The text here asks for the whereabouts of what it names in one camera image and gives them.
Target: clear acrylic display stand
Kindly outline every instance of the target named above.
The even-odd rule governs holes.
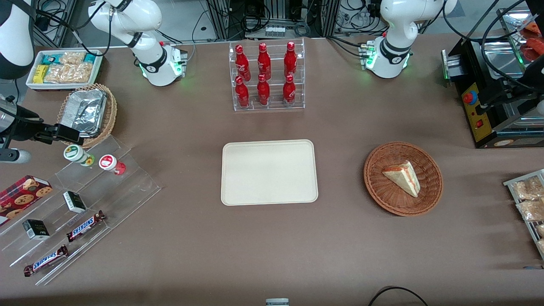
[[[512,194],[512,197],[514,198],[514,201],[516,202],[516,204],[521,203],[522,200],[519,199],[518,195],[514,191],[514,188],[513,188],[514,183],[519,181],[524,181],[526,179],[530,179],[534,176],[539,178],[540,183],[544,186],[544,169],[526,174],[524,176],[520,176],[518,178],[515,178],[510,181],[506,181],[503,183],[504,186],[508,187],[508,190],[510,191],[510,194]],[[529,229],[529,233],[531,234],[531,237],[533,238],[533,241],[535,242],[535,244],[538,240],[544,238],[544,237],[541,237],[539,233],[536,231],[536,227],[539,226],[540,224],[543,224],[544,221],[527,221],[525,220],[525,218],[523,218],[523,214],[522,214],[522,219],[525,222],[525,225],[527,225],[527,228]],[[537,247],[536,249],[539,251],[540,257],[544,260],[544,253],[540,250],[540,248]]]
[[[24,277],[25,266],[32,265],[65,244],[70,254],[67,258],[58,259],[29,277],[36,285],[46,285],[160,191],[154,179],[138,166],[128,152],[126,146],[109,136],[88,150],[96,158],[91,167],[75,163],[64,167],[48,180],[53,191],[47,198],[0,228],[4,258],[11,267],[21,271],[21,277]],[[123,175],[115,175],[98,166],[98,159],[105,154],[112,154],[126,165]],[[84,213],[68,210],[63,198],[67,190],[79,193],[87,207]],[[66,234],[99,210],[106,219],[69,243]],[[42,220],[50,237],[44,241],[29,239],[22,225],[26,219]]]
[[[292,41],[295,43],[296,53],[296,73],[294,75],[293,82],[296,86],[295,91],[295,103],[291,107],[283,105],[283,85],[285,84],[285,75],[283,74],[283,58],[287,51],[287,42]],[[257,84],[259,83],[258,75],[259,68],[257,65],[257,58],[259,56],[259,47],[249,41],[232,42],[229,45],[229,66],[231,69],[231,87],[232,87],[232,101],[235,111],[266,111],[274,109],[276,111],[301,109],[306,106],[305,101],[305,51],[304,51],[304,39],[278,39],[265,41],[267,44],[268,54],[270,55],[272,65],[272,78],[268,80],[270,85],[270,102],[267,106],[262,106],[258,100]],[[234,78],[238,75],[236,70],[236,52],[234,47],[236,45],[242,45],[244,47],[244,53],[249,60],[249,71],[251,72],[251,80],[246,82],[245,85],[249,90],[249,108],[240,108],[238,98],[236,97],[236,82]]]

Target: red cookie box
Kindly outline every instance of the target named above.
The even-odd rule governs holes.
[[[52,190],[47,181],[26,175],[8,189],[0,192],[0,226]]]

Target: yellow panel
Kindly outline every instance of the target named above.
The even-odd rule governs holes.
[[[467,90],[465,90],[461,98],[472,90],[478,93],[478,87],[476,86],[476,83],[472,84]],[[487,135],[491,134],[491,124],[489,123],[489,118],[487,117],[487,114],[483,114],[481,116],[476,114],[476,106],[480,105],[480,100],[476,100],[476,103],[474,105],[468,105],[467,103],[463,103],[463,105],[465,106],[465,110],[467,111],[468,122],[470,122],[474,139],[478,142],[484,139]],[[476,122],[478,122],[478,120],[482,120],[483,122],[483,125],[481,127],[476,127]]]

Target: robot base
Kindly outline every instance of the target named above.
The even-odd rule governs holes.
[[[140,65],[144,77],[155,86],[171,84],[178,78],[184,77],[187,69],[187,52],[182,53],[179,49],[168,45],[163,46],[163,48],[166,50],[167,60],[157,72],[147,72]]]
[[[375,40],[369,40],[365,49],[359,48],[360,55],[368,56],[368,58],[361,59],[361,66],[363,70],[370,70],[379,77],[394,78],[406,67],[410,55],[408,54],[404,61],[398,64],[391,64],[389,59],[381,54],[380,51],[379,46],[383,39],[383,37],[378,37]]]

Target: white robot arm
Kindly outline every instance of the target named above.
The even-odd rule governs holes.
[[[180,51],[161,45],[151,32],[160,27],[162,14],[151,0],[95,1],[89,6],[93,25],[121,40],[140,61],[144,76],[155,86],[165,86],[184,75]]]
[[[31,0],[0,0],[0,79],[17,79],[34,61]]]
[[[366,69],[382,78],[398,76],[406,66],[410,47],[418,35],[415,21],[434,18],[443,6],[448,15],[456,4],[457,0],[383,0],[380,14],[389,23],[389,29],[385,37],[368,41],[370,58]]]

